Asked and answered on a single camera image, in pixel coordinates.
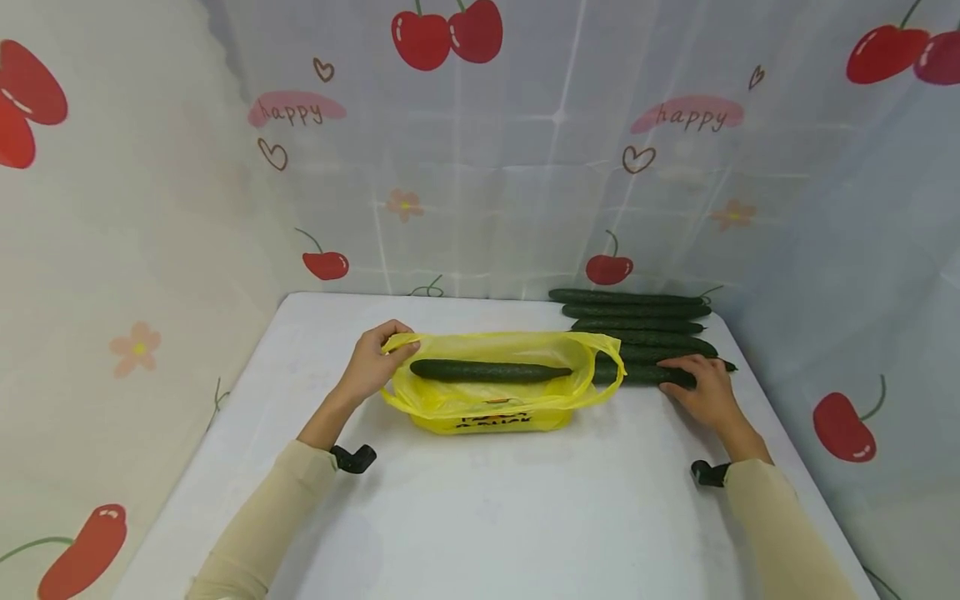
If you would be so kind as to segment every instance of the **black clamp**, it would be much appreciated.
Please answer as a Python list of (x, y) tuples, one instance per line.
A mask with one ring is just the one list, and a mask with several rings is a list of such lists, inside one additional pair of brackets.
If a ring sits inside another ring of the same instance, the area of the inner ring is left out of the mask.
[(707, 461), (694, 461), (690, 465), (690, 474), (693, 475), (693, 481), (701, 486), (711, 486), (712, 488), (723, 488), (723, 480), (727, 477), (727, 469), (730, 463), (711, 467)]
[(354, 454), (350, 454), (340, 446), (335, 445), (330, 448), (330, 454), (337, 459), (337, 468), (359, 475), (376, 460), (376, 452), (366, 444), (360, 446), (360, 449)]

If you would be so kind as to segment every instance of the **left hand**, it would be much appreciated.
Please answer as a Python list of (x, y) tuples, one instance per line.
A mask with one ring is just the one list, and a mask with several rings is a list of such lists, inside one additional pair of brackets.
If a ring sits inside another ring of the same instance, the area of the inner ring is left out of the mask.
[(351, 403), (359, 405), (387, 385), (403, 361), (420, 349), (420, 342), (406, 344), (389, 354), (383, 353), (383, 345), (395, 333), (413, 332), (413, 329), (396, 319), (365, 331), (357, 341), (344, 375), (331, 395), (348, 398)]

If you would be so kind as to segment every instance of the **forearm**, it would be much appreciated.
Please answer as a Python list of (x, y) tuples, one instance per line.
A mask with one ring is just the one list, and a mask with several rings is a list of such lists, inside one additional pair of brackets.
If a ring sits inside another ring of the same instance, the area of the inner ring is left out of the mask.
[(303, 426), (297, 440), (310, 447), (329, 452), (330, 448), (337, 443), (337, 438), (340, 437), (353, 411), (363, 400), (364, 398), (356, 398), (334, 388), (313, 417)]
[(337, 392), (324, 400), (217, 540), (188, 600), (266, 596), (287, 548), (333, 482), (329, 449), (355, 407)]
[(764, 598), (855, 600), (840, 565), (778, 468), (759, 459), (734, 462), (725, 486), (753, 547)]
[(767, 443), (743, 415), (737, 415), (718, 427), (717, 436), (727, 450), (731, 463), (757, 459), (767, 465), (774, 464), (770, 451), (767, 450)]

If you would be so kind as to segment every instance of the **pink flower print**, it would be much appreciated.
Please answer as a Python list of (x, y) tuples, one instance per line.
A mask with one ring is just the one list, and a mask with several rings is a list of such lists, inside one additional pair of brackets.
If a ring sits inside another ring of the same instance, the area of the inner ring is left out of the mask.
[(120, 356), (120, 362), (113, 370), (113, 376), (122, 379), (139, 365), (147, 371), (156, 369), (154, 350), (160, 347), (160, 333), (151, 331), (150, 326), (138, 321), (130, 328), (130, 337), (110, 340), (110, 351)]
[(406, 223), (410, 215), (423, 216), (423, 208), (420, 206), (420, 196), (414, 192), (403, 193), (398, 188), (390, 192), (390, 201), (387, 202), (387, 210), (400, 215), (400, 222)]
[(720, 222), (721, 231), (726, 231), (733, 226), (742, 228), (748, 226), (754, 215), (756, 215), (756, 206), (741, 204), (738, 199), (732, 198), (727, 202), (724, 210), (714, 212), (710, 217)]

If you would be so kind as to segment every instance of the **yellow plastic bag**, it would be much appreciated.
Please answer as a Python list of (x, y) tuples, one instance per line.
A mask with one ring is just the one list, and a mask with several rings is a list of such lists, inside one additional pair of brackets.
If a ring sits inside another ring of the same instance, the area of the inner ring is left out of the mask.
[[(382, 394), (416, 425), (439, 434), (560, 429), (569, 423), (571, 411), (612, 396), (626, 374), (620, 341), (596, 333), (400, 333), (383, 349), (390, 351), (411, 342), (420, 342), (420, 350), (394, 374), (393, 393), (384, 388)], [(618, 367), (616, 380), (604, 390), (597, 390), (592, 383), (598, 351), (611, 356)], [(448, 383), (423, 379), (410, 371), (411, 362), (425, 358), (535, 363), (568, 367), (573, 374), (531, 384)]]

